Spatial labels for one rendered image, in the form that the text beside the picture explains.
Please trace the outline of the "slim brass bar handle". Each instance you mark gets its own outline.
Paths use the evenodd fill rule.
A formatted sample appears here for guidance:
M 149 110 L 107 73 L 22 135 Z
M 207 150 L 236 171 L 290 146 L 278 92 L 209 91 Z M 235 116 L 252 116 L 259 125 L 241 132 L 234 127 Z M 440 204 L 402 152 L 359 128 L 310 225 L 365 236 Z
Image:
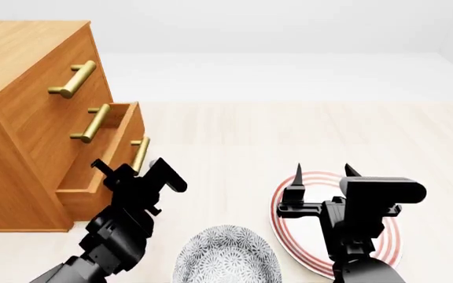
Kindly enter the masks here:
M 146 155 L 147 149 L 149 147 L 149 143 L 150 143 L 150 138 L 147 136 L 145 136 L 140 141 L 131 141 L 131 145 L 137 147 L 137 150 L 136 150 L 136 153 L 134 155 L 134 159 L 133 159 L 132 165 L 131 165 L 132 169 L 134 170 L 135 176 L 138 176 L 138 174 L 142 168 L 142 165 L 143 165 L 143 162 L 145 159 L 145 155 Z

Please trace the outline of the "wooden drawer pulled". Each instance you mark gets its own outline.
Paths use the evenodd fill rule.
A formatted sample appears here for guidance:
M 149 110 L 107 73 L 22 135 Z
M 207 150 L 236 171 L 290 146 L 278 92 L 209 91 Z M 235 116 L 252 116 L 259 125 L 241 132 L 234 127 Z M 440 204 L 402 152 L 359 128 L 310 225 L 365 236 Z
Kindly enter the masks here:
M 112 192 L 102 181 L 105 175 L 90 165 L 100 159 L 112 169 L 132 165 L 137 147 L 131 141 L 145 137 L 137 102 L 112 103 L 111 110 L 91 143 L 79 143 L 80 151 L 56 193 L 73 221 L 88 221 L 111 202 Z

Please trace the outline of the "white plate with red rings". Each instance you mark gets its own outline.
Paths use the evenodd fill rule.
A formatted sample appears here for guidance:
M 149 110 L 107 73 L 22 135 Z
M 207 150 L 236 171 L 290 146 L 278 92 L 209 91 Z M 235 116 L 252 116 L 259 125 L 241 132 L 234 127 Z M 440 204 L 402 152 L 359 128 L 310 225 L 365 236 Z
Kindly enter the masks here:
M 304 202 L 321 204 L 333 197 L 343 194 L 339 188 L 342 176 L 328 171 L 305 171 Z M 293 183 L 294 177 L 289 176 L 282 181 L 271 197 L 269 219 L 282 247 L 302 266 L 313 273 L 333 279 L 333 261 L 326 249 L 320 221 L 317 217 L 300 219 L 283 219 L 277 216 L 277 204 L 282 201 L 284 188 Z M 373 239 L 374 252 L 371 257 L 379 259 L 395 268 L 402 259 L 403 241 L 398 223 L 393 218 L 384 218 L 385 229 L 379 237 Z

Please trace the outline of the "grey floral patterned plate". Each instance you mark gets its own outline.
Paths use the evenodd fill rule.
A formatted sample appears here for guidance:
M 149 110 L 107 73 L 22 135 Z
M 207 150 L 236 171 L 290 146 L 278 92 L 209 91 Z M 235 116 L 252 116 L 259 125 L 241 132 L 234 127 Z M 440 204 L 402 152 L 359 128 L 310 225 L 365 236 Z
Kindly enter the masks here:
M 172 283 L 282 283 L 271 246 L 242 226 L 213 226 L 182 247 Z

